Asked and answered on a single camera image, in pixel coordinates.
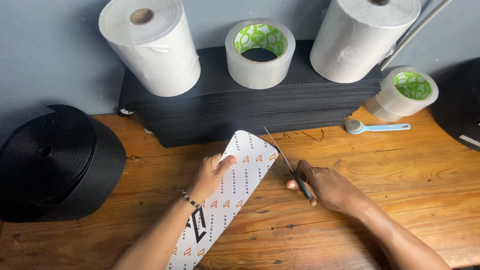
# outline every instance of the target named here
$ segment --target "black fabric roll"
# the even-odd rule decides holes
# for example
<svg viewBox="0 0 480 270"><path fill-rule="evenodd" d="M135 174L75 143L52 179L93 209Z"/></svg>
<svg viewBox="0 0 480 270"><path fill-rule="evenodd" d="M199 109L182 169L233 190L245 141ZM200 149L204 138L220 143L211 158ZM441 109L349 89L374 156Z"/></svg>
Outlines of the black fabric roll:
<svg viewBox="0 0 480 270"><path fill-rule="evenodd" d="M263 90L236 83L227 68L225 47L197 50L202 72L197 84L176 97L148 92L127 70L119 109L135 111L164 147L230 139L239 129L256 135L339 124L380 91L375 66L362 80L339 84L321 77L310 64L313 40L296 41L285 79Z"/></svg>
<svg viewBox="0 0 480 270"><path fill-rule="evenodd" d="M480 58L458 66L449 80L438 84L438 91L432 104L437 124L459 143L480 152L479 146L460 138L480 142Z"/></svg>
<svg viewBox="0 0 480 270"><path fill-rule="evenodd" d="M104 124L67 105L17 128L0 148L0 220L66 221L95 212L126 154Z"/></svg>

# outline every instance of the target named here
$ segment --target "scissor handle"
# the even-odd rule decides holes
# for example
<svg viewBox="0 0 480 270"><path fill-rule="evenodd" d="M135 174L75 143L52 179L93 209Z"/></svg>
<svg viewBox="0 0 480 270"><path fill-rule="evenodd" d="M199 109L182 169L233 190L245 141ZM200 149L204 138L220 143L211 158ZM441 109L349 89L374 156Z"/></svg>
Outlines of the scissor handle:
<svg viewBox="0 0 480 270"><path fill-rule="evenodd" d="M308 191L307 189L307 186L305 185L305 183L303 182L303 180L301 179L300 175L296 172L296 171L290 171L292 173L292 176L293 176L293 179L295 179L295 181L297 182L297 184L299 185L300 189L302 190L303 194L305 195L305 197L310 200L312 199L312 195L310 194L310 192Z"/></svg>

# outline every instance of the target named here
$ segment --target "scissor blade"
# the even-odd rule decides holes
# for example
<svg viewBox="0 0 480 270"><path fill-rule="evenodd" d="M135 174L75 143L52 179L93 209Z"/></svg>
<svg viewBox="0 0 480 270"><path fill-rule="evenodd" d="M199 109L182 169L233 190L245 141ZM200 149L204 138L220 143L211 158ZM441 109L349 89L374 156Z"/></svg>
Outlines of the scissor blade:
<svg viewBox="0 0 480 270"><path fill-rule="evenodd" d="M285 163L288 165L288 168L290 169L291 172L293 172L293 168L292 166L290 166L290 163L288 162L287 158L285 157L285 155L283 154L282 150L280 150L280 148L278 147L278 145L276 144L275 140L273 139L273 137L270 135L270 132L268 132L267 128L264 127L265 131L267 131L267 134L270 136L270 139L272 139L272 142L275 144L276 148L278 149L278 151L280 152L280 155L282 155L283 157L283 160L285 160Z"/></svg>

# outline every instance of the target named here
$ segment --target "wood grain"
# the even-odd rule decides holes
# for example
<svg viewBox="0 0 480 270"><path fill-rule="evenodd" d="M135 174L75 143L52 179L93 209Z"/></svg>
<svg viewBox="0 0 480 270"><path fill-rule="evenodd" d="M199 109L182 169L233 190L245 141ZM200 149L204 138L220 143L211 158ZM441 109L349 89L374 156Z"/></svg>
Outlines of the wood grain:
<svg viewBox="0 0 480 270"><path fill-rule="evenodd" d="M364 108L354 117L382 124ZM227 142L163 148L129 118L101 115L128 161L107 201L76 221L0 223L0 269L110 269L186 187L203 156ZM405 117L409 131L350 135L342 127L274 134L291 163L331 167L452 267L480 264L480 153L448 136L428 110ZM276 162L200 264L205 269L386 269L355 219L285 188Z"/></svg>

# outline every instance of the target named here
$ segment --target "white roll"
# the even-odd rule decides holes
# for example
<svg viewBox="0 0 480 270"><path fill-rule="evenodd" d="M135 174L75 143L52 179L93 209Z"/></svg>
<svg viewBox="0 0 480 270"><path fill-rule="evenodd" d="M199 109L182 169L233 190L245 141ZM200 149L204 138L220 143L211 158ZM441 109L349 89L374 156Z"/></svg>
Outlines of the white roll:
<svg viewBox="0 0 480 270"><path fill-rule="evenodd" d="M287 75L295 50L295 38L283 24L271 19L257 18L234 26L225 39L228 72L244 87L266 89L279 84ZM241 53L251 48L264 48L277 58L255 62Z"/></svg>
<svg viewBox="0 0 480 270"><path fill-rule="evenodd" d="M177 96L198 81L200 62L180 0L112 0L98 26L152 94Z"/></svg>
<svg viewBox="0 0 480 270"><path fill-rule="evenodd" d="M388 122L413 115L438 98L435 81L411 67L392 70L380 87L380 93L367 99L365 107L373 116Z"/></svg>
<svg viewBox="0 0 480 270"><path fill-rule="evenodd" d="M419 14L419 0L332 0L310 62L330 81L359 81L386 56Z"/></svg>

